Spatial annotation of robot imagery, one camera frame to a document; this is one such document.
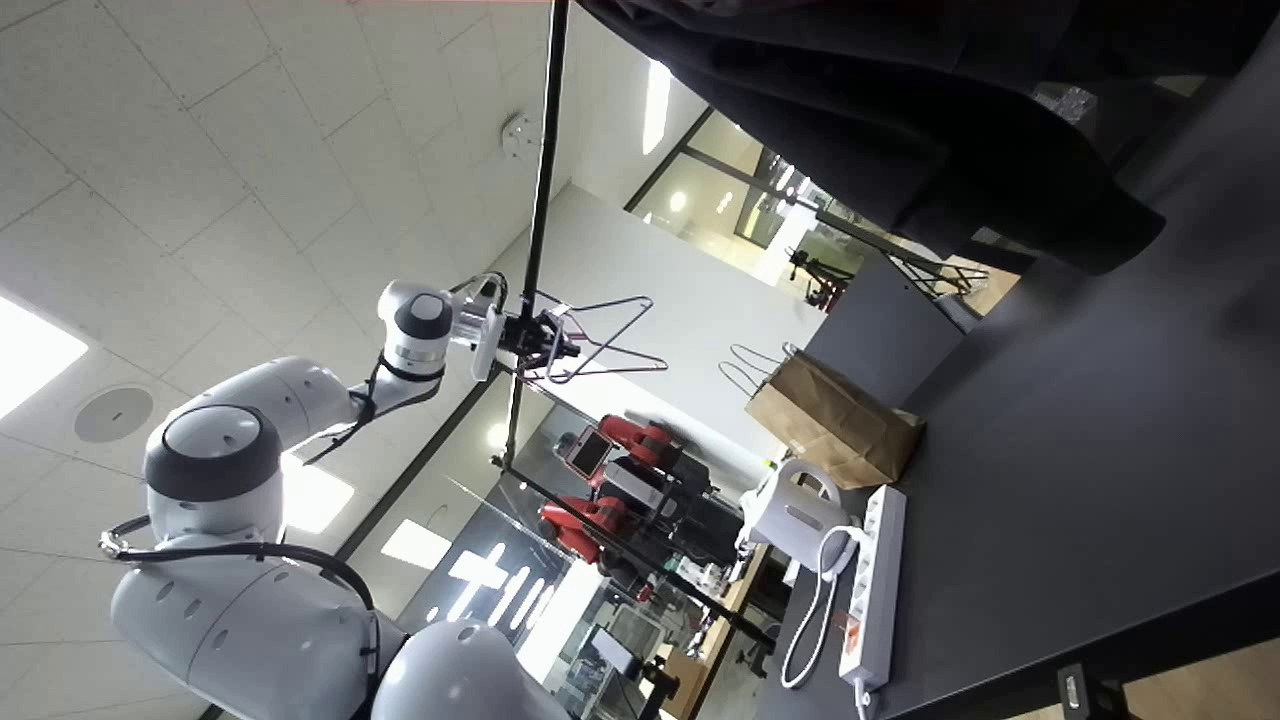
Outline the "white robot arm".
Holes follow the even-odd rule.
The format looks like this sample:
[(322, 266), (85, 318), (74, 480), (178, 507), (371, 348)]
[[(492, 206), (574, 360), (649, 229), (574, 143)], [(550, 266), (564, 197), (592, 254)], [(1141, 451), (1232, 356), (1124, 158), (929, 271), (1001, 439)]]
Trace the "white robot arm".
[(193, 696), (235, 720), (571, 720), (472, 619), (405, 630), (330, 551), (284, 529), (284, 455), (334, 449), (364, 426), (439, 391), (447, 356), (486, 371), (505, 280), (380, 292), (385, 344), (361, 383), (308, 356), (262, 360), (171, 410), (143, 445), (140, 529), (100, 535), (123, 568), (116, 634)]

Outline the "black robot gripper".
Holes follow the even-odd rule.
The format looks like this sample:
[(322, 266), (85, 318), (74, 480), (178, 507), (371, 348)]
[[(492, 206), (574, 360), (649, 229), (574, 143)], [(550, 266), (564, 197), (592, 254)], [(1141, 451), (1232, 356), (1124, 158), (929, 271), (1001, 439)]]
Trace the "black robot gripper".
[(524, 378), (547, 371), (557, 360), (571, 352), (574, 352), (574, 342), (564, 331), (564, 321), (550, 311), (509, 318), (494, 344), (494, 360)]

